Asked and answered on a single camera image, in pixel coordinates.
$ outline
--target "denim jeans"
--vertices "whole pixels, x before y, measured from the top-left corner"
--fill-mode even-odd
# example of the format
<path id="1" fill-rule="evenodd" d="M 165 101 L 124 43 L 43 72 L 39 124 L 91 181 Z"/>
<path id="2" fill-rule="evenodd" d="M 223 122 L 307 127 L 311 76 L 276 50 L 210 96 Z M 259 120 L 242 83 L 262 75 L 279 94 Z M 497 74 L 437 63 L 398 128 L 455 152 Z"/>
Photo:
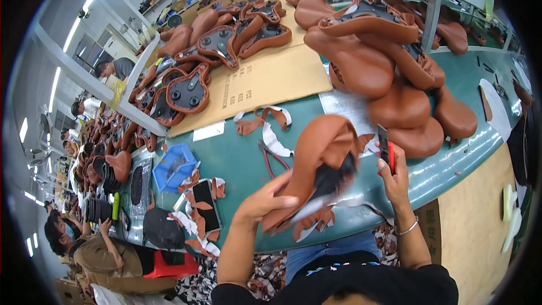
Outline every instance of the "denim jeans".
<path id="1" fill-rule="evenodd" d="M 354 251 L 367 251 L 376 255 L 376 258 L 378 258 L 379 261 L 381 259 L 381 251 L 376 246 L 375 236 L 372 234 L 371 230 L 341 238 L 336 241 L 329 241 L 325 244 L 288 250 L 286 256 L 286 285 L 288 285 L 292 281 L 294 275 L 308 263 L 322 256 L 336 256 L 338 254 L 347 254 Z"/>

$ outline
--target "blue plastic bin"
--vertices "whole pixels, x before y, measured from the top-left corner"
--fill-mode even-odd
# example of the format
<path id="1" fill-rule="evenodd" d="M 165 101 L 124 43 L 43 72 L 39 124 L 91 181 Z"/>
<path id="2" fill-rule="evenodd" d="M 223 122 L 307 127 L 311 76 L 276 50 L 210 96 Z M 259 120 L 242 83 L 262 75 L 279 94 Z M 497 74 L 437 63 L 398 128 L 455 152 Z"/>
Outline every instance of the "blue plastic bin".
<path id="1" fill-rule="evenodd" d="M 197 163 L 186 143 L 169 146 L 162 160 L 152 169 L 159 191 L 178 193 L 177 187 L 192 176 Z"/>

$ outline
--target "hand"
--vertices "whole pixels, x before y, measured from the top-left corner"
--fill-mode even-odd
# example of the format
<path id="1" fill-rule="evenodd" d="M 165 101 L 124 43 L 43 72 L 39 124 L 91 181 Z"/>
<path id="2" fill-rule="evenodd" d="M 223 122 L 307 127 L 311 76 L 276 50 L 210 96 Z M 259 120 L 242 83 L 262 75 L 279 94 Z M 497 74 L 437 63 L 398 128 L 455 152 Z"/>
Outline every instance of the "hand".
<path id="1" fill-rule="evenodd" d="M 100 233 L 102 236 L 109 235 L 109 229 L 111 228 L 111 219 L 107 218 L 105 222 L 101 222 L 101 219 L 98 220 L 98 225 L 100 227 Z"/>
<path id="2" fill-rule="evenodd" d="M 298 197 L 275 197 L 275 194 L 288 184 L 291 176 L 292 171 L 286 171 L 248 196 L 235 212 L 234 218 L 253 224 L 275 209 L 296 206 L 299 203 Z"/>
<path id="3" fill-rule="evenodd" d="M 376 147 L 380 148 L 380 143 L 375 143 Z M 380 152 L 376 152 L 375 155 L 380 157 Z M 384 188 L 386 189 L 386 196 L 391 202 L 392 206 L 408 203 L 408 167 L 405 159 L 404 150 L 394 144 L 394 158 L 395 158 L 395 174 L 391 175 L 390 167 L 383 159 L 378 159 L 377 167 L 382 174 L 384 180 Z"/>

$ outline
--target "silver bracelet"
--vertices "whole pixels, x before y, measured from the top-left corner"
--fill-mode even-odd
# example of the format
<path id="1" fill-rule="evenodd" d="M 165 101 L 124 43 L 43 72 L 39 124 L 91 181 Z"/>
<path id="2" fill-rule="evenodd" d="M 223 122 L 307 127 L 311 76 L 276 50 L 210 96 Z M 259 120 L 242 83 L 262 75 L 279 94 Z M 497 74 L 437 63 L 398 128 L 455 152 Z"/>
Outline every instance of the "silver bracelet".
<path id="1" fill-rule="evenodd" d="M 407 234 L 409 233 L 410 231 L 412 231 L 412 229 L 418 224 L 418 217 L 416 217 L 416 221 L 414 222 L 414 224 L 406 231 L 404 232 L 401 232 L 400 234 L 398 234 L 399 236 L 402 236 L 403 234 Z"/>

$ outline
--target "person in brown jacket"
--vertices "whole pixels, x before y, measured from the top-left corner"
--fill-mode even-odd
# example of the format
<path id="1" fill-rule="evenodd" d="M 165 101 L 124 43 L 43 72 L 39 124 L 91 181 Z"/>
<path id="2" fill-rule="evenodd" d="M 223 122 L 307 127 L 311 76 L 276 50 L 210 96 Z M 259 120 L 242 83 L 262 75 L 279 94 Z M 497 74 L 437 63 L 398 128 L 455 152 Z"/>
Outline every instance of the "person in brown jacket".
<path id="1" fill-rule="evenodd" d="M 49 216 L 44 231 L 54 253 L 69 255 L 82 266 L 93 282 L 121 294 L 157 293 L 175 287 L 172 278 L 145 278 L 154 269 L 155 250 L 109 237 L 111 220 L 99 223 L 100 233 L 91 234 L 88 222 L 77 241 L 58 226 L 56 216 Z"/>

